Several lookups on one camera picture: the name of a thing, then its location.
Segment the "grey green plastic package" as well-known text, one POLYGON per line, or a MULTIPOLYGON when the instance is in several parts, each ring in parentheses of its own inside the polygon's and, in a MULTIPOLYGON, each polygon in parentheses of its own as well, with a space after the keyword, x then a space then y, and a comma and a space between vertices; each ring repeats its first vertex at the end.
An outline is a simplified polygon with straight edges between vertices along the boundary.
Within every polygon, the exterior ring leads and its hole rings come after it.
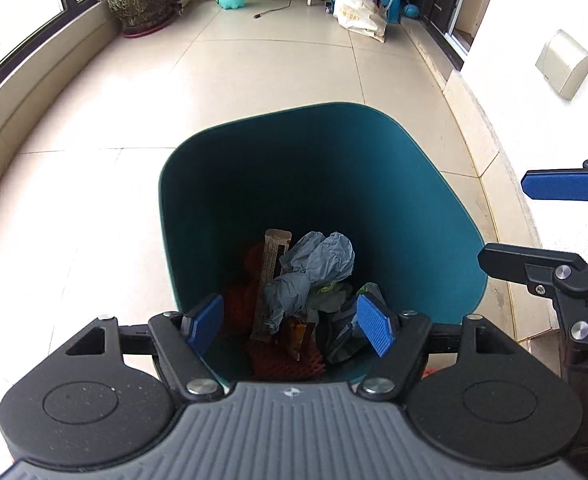
POLYGON ((369 344, 357 322, 357 299, 365 292, 384 300, 379 285, 365 283, 335 313, 319 313, 319 324, 315 331, 315 344, 323 360, 332 366, 344 364, 369 344))

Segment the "small blue ball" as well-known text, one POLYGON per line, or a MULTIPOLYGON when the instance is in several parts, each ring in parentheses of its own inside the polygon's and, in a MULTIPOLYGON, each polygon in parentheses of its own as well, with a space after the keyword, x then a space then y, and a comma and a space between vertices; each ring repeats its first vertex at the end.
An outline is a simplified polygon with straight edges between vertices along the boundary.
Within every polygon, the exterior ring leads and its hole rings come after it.
POLYGON ((405 14, 407 18, 415 20, 420 16, 420 9, 414 4, 406 4, 403 8, 403 14, 405 14))

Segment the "small pink barcode wrapper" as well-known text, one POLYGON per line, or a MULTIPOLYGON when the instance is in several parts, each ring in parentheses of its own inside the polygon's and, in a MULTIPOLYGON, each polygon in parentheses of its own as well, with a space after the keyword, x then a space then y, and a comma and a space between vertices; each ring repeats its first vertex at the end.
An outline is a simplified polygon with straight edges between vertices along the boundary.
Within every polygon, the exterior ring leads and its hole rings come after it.
POLYGON ((266 341, 270 337, 269 330, 266 326, 268 309, 263 290, 266 284, 277 276, 277 263, 279 262, 280 256, 283 256, 288 251, 291 240, 292 233, 289 231, 278 229, 266 230, 253 331, 251 332, 252 340, 266 341))

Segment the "orange foam fruit net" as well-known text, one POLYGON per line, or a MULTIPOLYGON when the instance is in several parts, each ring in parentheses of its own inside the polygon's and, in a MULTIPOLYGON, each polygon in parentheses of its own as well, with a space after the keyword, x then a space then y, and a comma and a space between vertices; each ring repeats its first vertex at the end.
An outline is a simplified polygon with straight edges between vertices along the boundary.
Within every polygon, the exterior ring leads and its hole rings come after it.
POLYGON ((224 317, 219 342, 223 363, 242 377, 262 382, 319 379, 325 364, 315 345, 315 326, 287 316, 266 340, 251 338, 258 285, 232 288, 223 294, 224 317))

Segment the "cream tote bag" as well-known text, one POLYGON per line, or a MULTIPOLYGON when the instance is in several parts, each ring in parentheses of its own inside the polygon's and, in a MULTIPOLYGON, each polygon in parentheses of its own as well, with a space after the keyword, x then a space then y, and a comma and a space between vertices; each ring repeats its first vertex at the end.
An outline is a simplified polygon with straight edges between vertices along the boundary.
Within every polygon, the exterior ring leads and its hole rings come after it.
POLYGON ((385 42, 387 9, 370 0, 323 0, 333 3, 333 15, 338 24, 381 44, 385 42))

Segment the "white green leaf wrapper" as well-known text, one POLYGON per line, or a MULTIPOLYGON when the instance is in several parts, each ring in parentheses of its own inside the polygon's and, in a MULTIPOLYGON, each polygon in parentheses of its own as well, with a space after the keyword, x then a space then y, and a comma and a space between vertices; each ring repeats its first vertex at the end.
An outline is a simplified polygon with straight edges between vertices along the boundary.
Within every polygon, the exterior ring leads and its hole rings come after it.
POLYGON ((309 297, 309 304, 318 312, 335 313, 341 310, 350 298, 351 292, 352 286, 349 283, 339 282, 332 286, 327 285, 309 297))

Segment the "dark teal trash bin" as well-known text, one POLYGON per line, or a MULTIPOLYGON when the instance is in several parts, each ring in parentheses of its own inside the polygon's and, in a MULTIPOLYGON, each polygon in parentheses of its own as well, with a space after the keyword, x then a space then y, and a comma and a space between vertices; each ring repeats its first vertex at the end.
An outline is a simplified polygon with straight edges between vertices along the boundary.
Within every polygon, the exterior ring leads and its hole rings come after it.
POLYGON ((457 324, 485 293, 483 240, 456 193, 398 122, 364 105, 293 108, 191 136, 161 171, 159 209, 179 309, 224 299, 205 354, 224 384, 256 378, 249 332, 269 229, 344 234, 350 285, 376 284, 397 312, 457 324))

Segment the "grey paper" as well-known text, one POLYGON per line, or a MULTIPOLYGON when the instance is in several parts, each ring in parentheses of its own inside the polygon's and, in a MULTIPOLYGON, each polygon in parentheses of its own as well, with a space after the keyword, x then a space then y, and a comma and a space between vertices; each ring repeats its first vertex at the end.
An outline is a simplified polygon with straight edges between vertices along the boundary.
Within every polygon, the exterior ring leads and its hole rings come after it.
POLYGON ((304 235, 280 258, 283 273, 266 284, 263 293, 268 309, 266 326, 275 334, 285 318, 317 324, 319 313, 309 297, 327 285, 344 282, 355 266, 355 252, 344 234, 321 232, 304 235))

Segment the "beige wall socket cover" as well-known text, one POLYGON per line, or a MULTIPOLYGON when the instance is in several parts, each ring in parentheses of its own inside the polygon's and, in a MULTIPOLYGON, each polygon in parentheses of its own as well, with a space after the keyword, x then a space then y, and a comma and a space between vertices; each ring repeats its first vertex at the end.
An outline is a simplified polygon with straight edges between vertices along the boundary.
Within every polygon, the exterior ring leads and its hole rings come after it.
POLYGON ((588 75, 588 51, 559 29, 542 48, 535 66, 560 98, 571 101, 588 75))

